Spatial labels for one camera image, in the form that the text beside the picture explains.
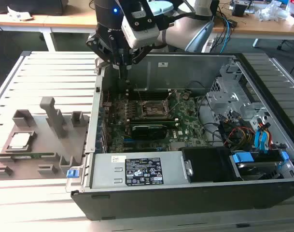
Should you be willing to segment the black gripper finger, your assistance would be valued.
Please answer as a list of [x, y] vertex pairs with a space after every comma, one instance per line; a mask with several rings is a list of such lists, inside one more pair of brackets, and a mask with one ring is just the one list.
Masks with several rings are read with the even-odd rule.
[[131, 69], [131, 66], [134, 64], [138, 64], [149, 52], [152, 50], [151, 46], [144, 46], [138, 49], [130, 49], [126, 50], [124, 54], [124, 78], [128, 77], [128, 70]]
[[124, 79], [124, 64], [122, 54], [117, 46], [115, 36], [108, 33], [106, 40], [102, 40], [97, 33], [90, 34], [86, 45], [98, 55], [104, 64], [111, 64], [119, 71], [119, 78]]

